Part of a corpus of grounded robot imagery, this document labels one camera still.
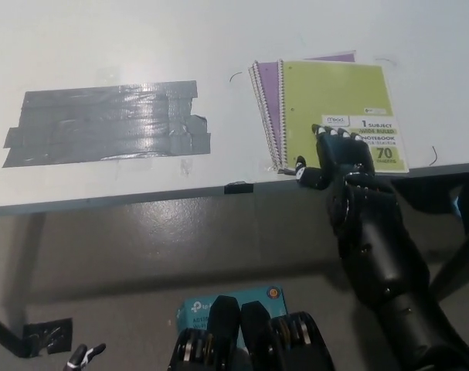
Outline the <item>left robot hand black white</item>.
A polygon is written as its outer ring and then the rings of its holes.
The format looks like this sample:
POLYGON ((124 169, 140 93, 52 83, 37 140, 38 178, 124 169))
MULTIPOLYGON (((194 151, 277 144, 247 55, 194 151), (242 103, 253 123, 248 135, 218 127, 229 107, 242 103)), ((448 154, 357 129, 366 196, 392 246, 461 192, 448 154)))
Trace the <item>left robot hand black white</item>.
POLYGON ((106 348, 107 345, 105 343, 101 343, 92 348, 84 344, 79 345, 66 362, 63 371, 83 370, 95 356, 100 355, 106 348))

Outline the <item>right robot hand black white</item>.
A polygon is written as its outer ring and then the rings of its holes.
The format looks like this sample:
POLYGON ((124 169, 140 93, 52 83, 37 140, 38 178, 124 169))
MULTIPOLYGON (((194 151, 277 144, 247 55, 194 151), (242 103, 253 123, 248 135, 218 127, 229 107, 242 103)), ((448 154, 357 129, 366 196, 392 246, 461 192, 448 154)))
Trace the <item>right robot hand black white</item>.
POLYGON ((369 146, 360 135, 317 124, 311 129, 316 139, 319 167, 309 166, 302 155, 297 157, 295 176, 301 186, 324 190, 348 173, 375 175, 369 146))

